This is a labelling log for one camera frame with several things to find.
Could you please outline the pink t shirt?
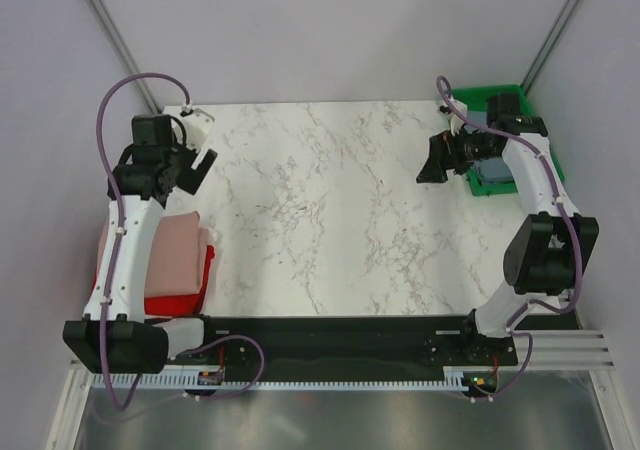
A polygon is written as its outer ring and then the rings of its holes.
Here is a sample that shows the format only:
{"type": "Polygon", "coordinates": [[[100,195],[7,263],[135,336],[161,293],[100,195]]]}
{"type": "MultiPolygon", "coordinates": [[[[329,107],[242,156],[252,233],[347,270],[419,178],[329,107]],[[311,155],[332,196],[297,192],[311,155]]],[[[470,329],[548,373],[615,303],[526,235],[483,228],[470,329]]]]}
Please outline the pink t shirt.
{"type": "Polygon", "coordinates": [[[147,257],[145,298],[199,292],[206,252],[198,245],[201,225],[197,211],[162,217],[148,252],[127,251],[136,264],[147,257]]]}

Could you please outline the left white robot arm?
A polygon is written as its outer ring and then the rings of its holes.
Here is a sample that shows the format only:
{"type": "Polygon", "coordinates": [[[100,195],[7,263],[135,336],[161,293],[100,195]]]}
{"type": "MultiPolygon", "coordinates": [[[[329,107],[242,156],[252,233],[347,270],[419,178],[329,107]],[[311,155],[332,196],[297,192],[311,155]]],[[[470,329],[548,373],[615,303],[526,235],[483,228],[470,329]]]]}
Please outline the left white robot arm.
{"type": "Polygon", "coordinates": [[[213,127],[203,112],[137,115],[132,142],[111,167],[104,251],[82,316],[63,328],[65,344],[100,374],[157,374],[185,351],[198,363],[219,352],[219,339],[196,317],[175,323],[145,310],[152,243],[174,189],[195,194],[217,154],[204,146],[213,127]]]}

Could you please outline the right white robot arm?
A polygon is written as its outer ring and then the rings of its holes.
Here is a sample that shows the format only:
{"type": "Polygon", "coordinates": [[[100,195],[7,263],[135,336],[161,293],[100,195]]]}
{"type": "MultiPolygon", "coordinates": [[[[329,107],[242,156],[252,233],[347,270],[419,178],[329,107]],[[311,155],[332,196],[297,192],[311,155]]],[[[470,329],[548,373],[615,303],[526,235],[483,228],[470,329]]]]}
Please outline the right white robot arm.
{"type": "Polygon", "coordinates": [[[501,158],[527,213],[505,250],[503,282],[470,312],[453,339],[470,364],[513,365],[516,327],[534,308],[556,315],[575,308],[599,225],[569,198],[552,161],[544,121],[521,114],[517,95],[491,97],[483,125],[470,121],[464,105],[449,93],[439,110],[449,127],[430,137],[417,183],[443,184],[451,173],[463,175],[476,163],[501,158]]]}

